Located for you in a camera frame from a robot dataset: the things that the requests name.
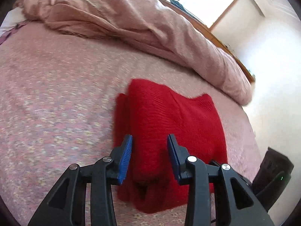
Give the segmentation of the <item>red knit cardigan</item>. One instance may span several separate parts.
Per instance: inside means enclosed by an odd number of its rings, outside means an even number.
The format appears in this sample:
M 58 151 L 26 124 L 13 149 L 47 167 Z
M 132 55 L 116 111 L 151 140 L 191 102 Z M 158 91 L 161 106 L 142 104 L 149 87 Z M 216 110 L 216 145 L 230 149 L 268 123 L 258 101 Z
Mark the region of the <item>red knit cardigan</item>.
M 156 213 L 187 203 L 188 187 L 174 178 L 167 137 L 205 163 L 227 162 L 226 139 L 211 97 L 184 97 L 165 85 L 134 79 L 116 98 L 114 145 L 133 138 L 132 154 L 118 197 L 144 213 Z

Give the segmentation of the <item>pink floral bed sheet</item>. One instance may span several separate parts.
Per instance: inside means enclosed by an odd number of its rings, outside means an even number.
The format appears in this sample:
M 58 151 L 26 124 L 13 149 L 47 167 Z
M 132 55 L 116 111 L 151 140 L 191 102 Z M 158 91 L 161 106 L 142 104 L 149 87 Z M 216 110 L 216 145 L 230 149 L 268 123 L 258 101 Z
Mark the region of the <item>pink floral bed sheet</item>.
M 186 97 L 210 95 L 229 163 L 255 177 L 261 156 L 247 114 L 197 73 L 117 39 L 30 22 L 1 45 L 1 197 L 18 223 L 29 223 L 70 164 L 90 165 L 111 152 L 115 99 L 133 78 Z

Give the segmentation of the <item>wooden bed side board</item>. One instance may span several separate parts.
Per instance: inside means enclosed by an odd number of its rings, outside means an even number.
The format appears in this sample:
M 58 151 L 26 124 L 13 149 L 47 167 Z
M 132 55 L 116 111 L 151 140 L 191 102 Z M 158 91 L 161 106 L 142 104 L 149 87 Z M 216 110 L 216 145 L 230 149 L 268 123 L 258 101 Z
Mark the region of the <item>wooden bed side board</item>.
M 184 12 L 183 10 L 179 9 L 178 7 L 174 6 L 173 4 L 171 4 L 170 2 L 168 2 L 166 0 L 159 0 L 159 1 L 164 6 L 169 7 L 170 9 L 174 10 L 174 12 L 176 12 L 177 14 L 185 17 L 185 19 L 187 19 L 197 31 L 199 31 L 201 34 L 203 34 L 216 47 L 221 48 L 226 53 L 231 55 L 235 59 L 235 61 L 237 62 L 237 64 L 239 65 L 239 67 L 241 68 L 241 70 L 243 71 L 243 73 L 245 74 L 247 79 L 249 80 L 249 82 L 251 84 L 255 83 L 255 78 L 251 75 L 251 73 L 247 70 L 247 68 L 242 64 L 242 62 L 221 41 L 219 41 L 202 22 L 193 18 L 188 13 Z

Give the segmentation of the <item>white purple pillow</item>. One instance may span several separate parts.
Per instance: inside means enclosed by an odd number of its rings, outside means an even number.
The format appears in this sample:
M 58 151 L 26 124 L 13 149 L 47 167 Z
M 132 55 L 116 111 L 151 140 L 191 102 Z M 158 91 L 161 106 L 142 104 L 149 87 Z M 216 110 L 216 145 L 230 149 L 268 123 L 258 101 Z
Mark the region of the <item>white purple pillow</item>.
M 27 25 L 29 21 L 24 15 L 24 9 L 16 7 L 10 10 L 1 24 L 0 45 L 2 45 L 11 35 L 18 32 L 20 28 Z

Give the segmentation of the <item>clutter on window sill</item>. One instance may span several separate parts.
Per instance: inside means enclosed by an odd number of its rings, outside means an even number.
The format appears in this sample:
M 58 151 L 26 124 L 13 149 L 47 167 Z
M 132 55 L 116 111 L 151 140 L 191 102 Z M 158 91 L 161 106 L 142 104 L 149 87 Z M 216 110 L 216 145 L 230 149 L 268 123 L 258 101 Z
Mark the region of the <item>clutter on window sill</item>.
M 159 0 L 164 6 L 171 8 L 174 12 L 182 15 L 183 17 L 189 17 L 195 19 L 197 22 L 201 22 L 197 17 L 195 17 L 192 13 L 186 10 L 183 5 L 177 0 Z

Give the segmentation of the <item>pink floral duvet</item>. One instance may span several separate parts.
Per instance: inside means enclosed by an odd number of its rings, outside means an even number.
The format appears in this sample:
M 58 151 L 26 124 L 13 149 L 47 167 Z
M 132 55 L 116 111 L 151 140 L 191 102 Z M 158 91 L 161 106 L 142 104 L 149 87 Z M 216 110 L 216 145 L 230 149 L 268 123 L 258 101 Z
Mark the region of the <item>pink floral duvet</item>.
M 53 30 L 128 44 L 195 70 L 238 104 L 253 88 L 236 60 L 214 45 L 185 17 L 158 0 L 17 0 L 24 15 Z

